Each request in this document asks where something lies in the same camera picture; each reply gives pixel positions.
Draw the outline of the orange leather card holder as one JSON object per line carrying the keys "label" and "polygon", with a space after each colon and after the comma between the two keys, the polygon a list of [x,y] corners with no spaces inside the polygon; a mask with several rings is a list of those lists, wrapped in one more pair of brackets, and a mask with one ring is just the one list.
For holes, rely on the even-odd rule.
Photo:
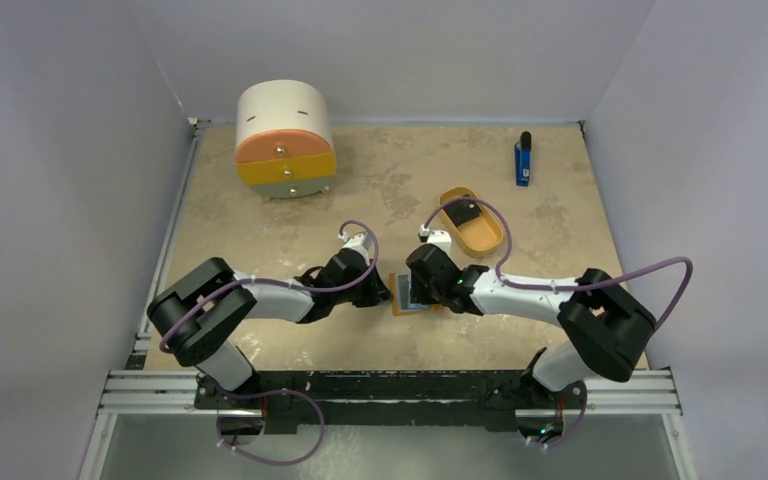
{"label": "orange leather card holder", "polygon": [[391,273],[388,282],[392,294],[391,310],[393,316],[409,316],[442,310],[441,305],[424,305],[411,299],[410,274]]}

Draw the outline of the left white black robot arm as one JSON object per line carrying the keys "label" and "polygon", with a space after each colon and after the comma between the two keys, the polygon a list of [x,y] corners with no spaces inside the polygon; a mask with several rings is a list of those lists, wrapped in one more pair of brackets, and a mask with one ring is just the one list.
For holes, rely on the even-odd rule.
{"label": "left white black robot arm", "polygon": [[247,319],[310,324],[341,304],[376,307],[392,298],[368,255],[342,248],[323,266],[289,281],[234,272],[213,257],[156,296],[146,315],[162,335],[160,345],[183,367],[196,367],[219,385],[232,408],[257,399],[258,374],[230,337]]}

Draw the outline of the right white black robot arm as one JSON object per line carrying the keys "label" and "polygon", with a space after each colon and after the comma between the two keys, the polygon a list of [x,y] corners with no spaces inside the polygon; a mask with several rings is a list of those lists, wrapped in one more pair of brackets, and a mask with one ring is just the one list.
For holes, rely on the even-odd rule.
{"label": "right white black robot arm", "polygon": [[559,280],[500,276],[482,265],[459,268],[432,244],[415,249],[406,265],[424,304],[537,320],[564,331],[566,341],[538,354],[521,381],[524,399],[536,407],[589,377],[628,381],[656,329],[653,314],[599,269]]}

